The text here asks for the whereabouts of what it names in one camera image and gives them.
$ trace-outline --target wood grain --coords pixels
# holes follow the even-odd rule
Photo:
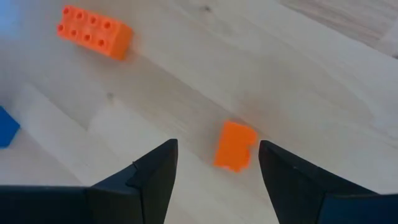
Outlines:
[[[384,37],[379,40],[376,49],[398,59],[398,20]]]
[[[16,18],[0,32],[0,103],[19,108],[65,168],[60,180],[92,184],[177,138],[166,223],[277,223],[256,150],[241,174],[211,165],[223,121],[235,119],[371,190],[398,191],[397,61],[301,13],[272,0],[4,2]],[[130,57],[60,40],[65,3],[126,21],[137,33]],[[26,89],[41,103],[24,107]]]
[[[398,19],[398,2],[395,0],[280,0],[280,2],[375,49],[379,49],[377,44],[393,28]]]

